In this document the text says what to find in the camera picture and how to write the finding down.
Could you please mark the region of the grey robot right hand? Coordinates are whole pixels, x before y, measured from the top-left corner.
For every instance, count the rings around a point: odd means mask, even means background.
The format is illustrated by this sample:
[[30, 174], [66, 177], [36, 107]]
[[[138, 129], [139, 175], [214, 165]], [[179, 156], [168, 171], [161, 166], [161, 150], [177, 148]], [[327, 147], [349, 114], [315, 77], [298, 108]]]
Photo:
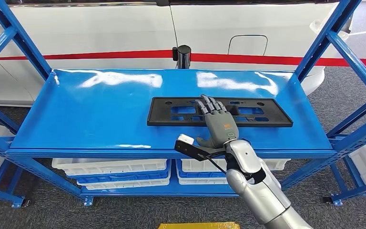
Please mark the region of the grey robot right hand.
[[204, 115], [210, 138], [205, 140], [197, 137], [197, 143], [207, 148], [222, 148], [227, 142], [236, 140], [239, 137], [239, 130], [224, 104], [205, 94], [201, 94], [201, 97], [204, 102], [198, 99], [195, 101]]

